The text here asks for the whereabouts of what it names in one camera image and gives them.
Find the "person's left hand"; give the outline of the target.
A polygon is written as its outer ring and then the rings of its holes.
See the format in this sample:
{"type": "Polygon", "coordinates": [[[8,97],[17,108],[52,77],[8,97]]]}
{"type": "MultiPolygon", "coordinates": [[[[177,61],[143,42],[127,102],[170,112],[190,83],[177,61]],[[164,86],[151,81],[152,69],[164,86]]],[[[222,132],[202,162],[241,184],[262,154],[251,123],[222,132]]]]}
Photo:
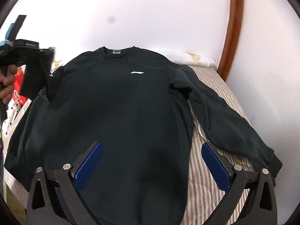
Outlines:
{"type": "Polygon", "coordinates": [[[7,76],[1,73],[1,83],[4,86],[4,88],[1,89],[1,100],[3,104],[8,104],[12,98],[16,73],[17,67],[15,65],[10,65],[8,67],[7,76]]]}

